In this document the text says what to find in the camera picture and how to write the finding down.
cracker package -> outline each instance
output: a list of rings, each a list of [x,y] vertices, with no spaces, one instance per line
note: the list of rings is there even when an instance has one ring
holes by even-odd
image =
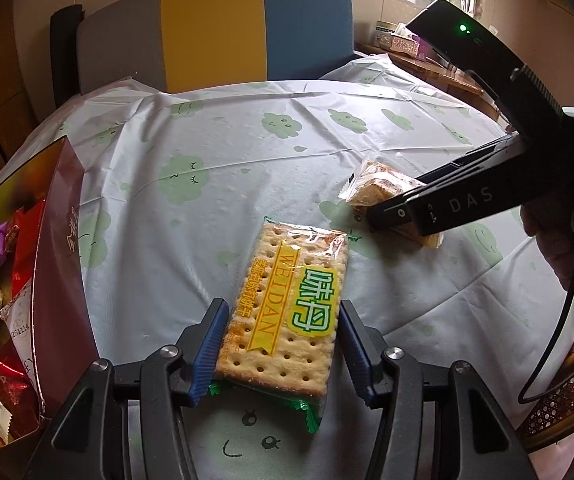
[[[420,186],[424,186],[420,180],[394,170],[387,164],[365,158],[358,170],[352,174],[338,198],[364,213],[369,206]],[[395,227],[394,230],[426,247],[437,249],[442,243],[442,233],[420,236],[412,222]]]
[[[282,397],[317,430],[334,354],[347,235],[266,219],[216,362],[216,378]]]

black cable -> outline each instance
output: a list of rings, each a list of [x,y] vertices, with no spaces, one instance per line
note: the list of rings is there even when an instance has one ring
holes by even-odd
[[[531,396],[531,397],[525,398],[527,390],[529,390],[531,388],[531,385],[534,383],[534,381],[536,380],[536,378],[538,377],[538,375],[542,371],[542,368],[545,366],[545,363],[549,359],[549,356],[551,355],[551,352],[553,351],[554,346],[558,342],[558,338],[560,338],[560,334],[563,331],[564,324],[566,323],[567,317],[569,316],[569,311],[571,310],[571,304],[572,304],[573,300],[574,300],[574,268],[572,270],[569,288],[567,289],[566,298],[564,298],[564,305],[563,305],[562,311],[560,312],[560,318],[558,319],[558,324],[556,325],[554,333],[551,335],[551,339],[549,339],[549,343],[547,344],[545,351],[542,352],[542,356],[540,357],[540,361],[538,361],[538,364],[534,368],[529,379],[527,379],[527,382],[525,383],[525,385],[522,387],[522,390],[518,394],[518,402],[520,404],[529,404],[530,402],[533,402],[534,400],[538,400],[541,397],[546,397],[546,396],[550,395],[551,393],[556,391],[558,388],[563,386],[569,379],[571,379],[574,376],[574,372],[573,372],[573,373],[569,374],[566,378],[564,378],[563,381],[560,381],[558,384],[556,384],[555,386],[552,386],[551,388],[548,388],[544,392],[537,394],[537,395],[534,395],[534,396]]]

human hand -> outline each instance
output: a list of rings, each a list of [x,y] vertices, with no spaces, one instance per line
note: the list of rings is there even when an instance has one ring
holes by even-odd
[[[520,217],[528,236],[535,236],[540,252],[568,290],[574,268],[574,206],[558,193],[523,205]]]

chair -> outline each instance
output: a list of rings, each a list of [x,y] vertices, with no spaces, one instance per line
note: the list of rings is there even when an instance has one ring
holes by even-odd
[[[58,106],[126,76],[177,93],[317,79],[354,56],[352,0],[121,0],[83,16],[51,19]]]

blue panel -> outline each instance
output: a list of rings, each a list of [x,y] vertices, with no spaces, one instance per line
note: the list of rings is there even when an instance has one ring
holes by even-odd
[[[353,55],[352,0],[264,0],[267,79],[318,79]]]

